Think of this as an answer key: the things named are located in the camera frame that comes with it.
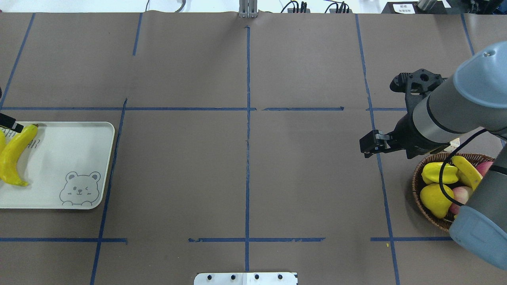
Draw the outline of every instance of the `blue tape line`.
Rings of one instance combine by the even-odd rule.
[[[128,107],[127,111],[256,111],[255,108],[207,108],[207,107]]]
[[[120,111],[121,107],[5,107],[3,110],[23,111]]]
[[[95,251],[95,259],[93,261],[92,277],[90,279],[90,285],[95,283],[95,275],[97,274],[98,257],[100,255],[101,239],[104,234],[105,217],[107,214],[107,206],[109,205],[109,197],[111,194],[111,186],[113,185],[113,174],[115,172],[116,158],[118,157],[118,146],[120,145],[120,137],[122,135],[123,120],[125,118],[125,108],[127,106],[128,98],[123,102],[123,110],[120,118],[120,126],[118,127],[118,135],[116,136],[115,152],[113,155],[113,162],[111,163],[111,171],[109,173],[109,183],[107,185],[107,193],[105,196],[104,210],[102,211],[102,221],[100,222],[100,230],[98,234],[97,249]]]
[[[25,37],[23,38],[23,41],[21,42],[21,46],[19,47],[18,56],[16,57],[16,60],[14,61],[14,66],[12,67],[11,75],[9,75],[9,80],[7,80],[7,85],[5,86],[4,95],[2,96],[2,99],[0,100],[0,110],[4,106],[5,98],[7,97],[7,93],[9,92],[9,87],[11,86],[12,78],[14,77],[14,72],[16,72],[16,67],[18,66],[19,59],[21,58],[21,53],[23,52],[23,48],[25,47],[26,39],[28,38],[28,34],[30,33],[30,29],[31,29],[34,19],[35,19],[35,13],[32,13],[32,18],[30,19],[30,24],[28,24],[28,28],[26,29],[26,33],[25,33]]]
[[[406,111],[407,108],[368,108],[366,111]]]
[[[135,34],[134,51],[132,55],[135,56],[137,52],[137,41],[139,41],[139,32],[141,31],[142,13],[139,13],[139,21],[137,22],[137,33]]]
[[[470,47],[470,52],[472,55],[475,55],[474,47],[472,46],[472,42],[470,41],[470,35],[468,34],[468,28],[466,27],[465,15],[461,14],[461,23],[463,23],[463,29],[465,30],[466,41],[468,42],[468,46]]]
[[[58,238],[58,237],[0,237],[0,241],[18,242],[97,242],[98,238]]]
[[[249,242],[321,242],[325,237],[251,237]],[[188,239],[189,242],[245,242],[242,237],[201,237]]]
[[[250,27],[246,26],[245,272],[250,271]]]
[[[98,238],[66,238],[66,237],[0,237],[0,242],[98,242]],[[102,242],[127,243],[126,238],[103,238]]]
[[[392,264],[394,266],[394,278],[396,280],[396,285],[400,285],[400,274],[398,272],[398,261],[396,258],[396,250],[394,248],[394,239],[393,239],[393,234],[392,234],[391,215],[389,213],[389,203],[387,202],[387,192],[385,190],[384,170],[382,168],[382,160],[380,159],[380,154],[377,154],[377,164],[379,166],[380,179],[382,181],[382,193],[384,195],[384,208],[385,208],[385,216],[386,216],[386,220],[387,220],[387,231],[389,233],[389,238],[390,238],[390,243],[391,243],[391,255],[392,255]]]
[[[4,107],[3,110],[23,111],[122,111],[122,107]],[[127,107],[126,111],[248,111],[248,108],[208,107]]]
[[[126,238],[101,238],[100,242],[121,242],[128,244],[128,240]]]
[[[365,62],[365,53],[363,50],[363,41],[361,39],[361,29],[359,27],[359,16],[355,15],[355,24],[357,28],[357,39],[359,40],[359,51],[361,53],[361,62],[363,64],[363,75],[365,78],[365,87],[366,87],[366,93],[368,94],[368,106],[370,110],[370,119],[372,121],[372,129],[375,129],[375,119],[373,116],[373,104],[372,104],[372,98],[370,95],[370,88],[368,86],[368,81],[366,79],[366,62]],[[389,232],[389,238],[391,243],[391,255],[392,255],[392,265],[394,267],[394,278],[396,281],[396,285],[400,285],[400,274],[398,272],[398,262],[396,259],[396,250],[394,249],[394,241],[392,239],[392,226],[391,226],[391,217],[389,214],[389,204],[387,203],[387,193],[385,191],[385,181],[384,181],[384,171],[382,170],[382,161],[380,160],[380,155],[377,154],[377,164],[380,171],[380,178],[382,180],[382,193],[384,195],[384,208],[385,208],[385,215],[387,220],[387,230]]]
[[[321,242],[325,237],[252,237],[252,242]]]
[[[265,108],[263,111],[343,111],[343,109],[345,108]]]
[[[198,239],[189,238],[189,242],[245,242],[243,237],[201,237]]]
[[[368,110],[370,110],[370,119],[372,121],[372,128],[375,129],[375,121],[373,120],[373,106],[372,106],[372,98],[370,95],[370,87],[368,86],[368,81],[366,80],[366,62],[365,62],[365,52],[363,50],[363,40],[361,39],[361,29],[359,28],[359,16],[355,15],[355,26],[357,28],[357,39],[359,40],[359,51],[361,53],[361,63],[363,64],[363,77],[365,79],[365,87],[366,94],[368,95]]]
[[[372,237],[370,241],[390,241],[389,237]],[[449,241],[450,236],[415,236],[415,237],[393,237],[393,241]]]

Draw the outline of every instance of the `yellow fruit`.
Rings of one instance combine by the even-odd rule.
[[[479,183],[482,181],[482,175],[466,158],[462,156],[453,156],[451,160],[452,163],[459,169],[459,181],[475,191]]]
[[[17,164],[21,153],[26,149],[28,143],[37,135],[38,125],[29,125],[23,128],[21,133],[5,146],[0,154],[0,178],[8,184],[27,186],[28,182],[23,181],[18,174]]]
[[[444,185],[444,190],[451,198],[454,199],[454,193],[451,188]],[[447,215],[447,211],[449,211],[449,207],[452,204],[452,202],[444,196],[438,183],[433,183],[424,187],[421,190],[420,197],[422,204],[439,219],[442,219]]]
[[[4,132],[2,132],[2,134],[0,134],[0,153],[2,153],[2,151],[4,150],[5,148],[5,134]]]
[[[442,167],[443,162],[430,162],[424,166],[422,169],[422,179],[426,184],[438,183],[439,182],[439,174],[440,168]],[[444,167],[444,175],[442,176],[442,182],[444,184],[453,184],[458,182],[458,176],[456,175],[458,172],[458,168],[456,166],[452,166],[446,164]]]

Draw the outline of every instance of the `black cable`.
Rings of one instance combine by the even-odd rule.
[[[342,2],[342,4],[340,5],[340,8],[338,10],[336,10],[336,13],[342,13],[342,9],[343,9],[343,12],[345,12],[345,2]]]
[[[324,14],[328,12],[329,8],[331,8],[332,5],[336,5],[336,10],[338,10],[338,3],[336,2],[333,2],[331,4],[329,4],[328,8],[325,10]]]
[[[299,3],[297,1],[290,1],[289,3],[287,3],[287,5],[285,5],[285,7],[282,8],[282,12],[280,13],[283,13],[283,11],[285,11],[285,9],[292,3],[292,5],[294,5],[294,12],[296,12],[297,10],[299,10]]]
[[[466,145],[468,145],[468,143],[471,142],[474,138],[476,138],[480,134],[483,134],[483,133],[485,133],[487,131],[488,130],[486,130],[486,129],[482,129],[482,130],[476,132],[475,134],[473,134],[471,137],[469,137],[464,143],[462,143],[455,150],[453,150],[453,152],[444,160],[444,163],[442,163],[442,167],[440,167],[440,173],[439,173],[439,186],[440,186],[440,190],[442,191],[442,194],[444,194],[444,196],[449,201],[453,202],[454,204],[456,204],[458,206],[463,206],[464,204],[461,203],[461,202],[458,202],[458,201],[454,200],[454,198],[452,198],[451,196],[449,196],[449,194],[447,194],[447,192],[444,189],[444,183],[443,183],[444,168],[445,168],[446,164],[449,164],[449,162],[451,161],[451,158],[453,156],[455,156],[462,148],[464,148]]]
[[[144,9],[144,11],[148,11],[148,4],[150,3],[150,0],[148,0],[148,2],[146,2],[146,8]],[[175,13],[178,13],[178,12],[181,12],[181,10],[183,10],[183,7],[185,7],[185,4],[187,3],[187,0],[182,0],[182,5],[181,7],[175,11]]]
[[[484,10],[481,12],[482,15],[491,15],[495,11],[500,4],[502,4],[503,0],[490,0],[487,2]]]
[[[183,7],[185,7],[185,4],[186,4],[186,3],[187,3],[187,0],[182,0],[182,5],[181,5],[181,7],[180,7],[178,10],[174,11],[174,12],[175,12],[175,13],[181,12],[181,11],[183,10]]]

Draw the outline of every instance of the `white tray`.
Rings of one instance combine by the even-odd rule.
[[[108,122],[39,124],[18,161],[27,187],[0,180],[0,208],[92,209],[102,201],[115,128]],[[7,143],[15,133],[0,128]]]

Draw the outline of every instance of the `bear illustration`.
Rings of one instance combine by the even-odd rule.
[[[90,173],[90,175],[78,175],[76,172],[71,171],[67,174],[65,180],[67,183],[60,192],[62,205],[91,206],[98,199],[100,195],[98,190],[100,173],[97,171]]]

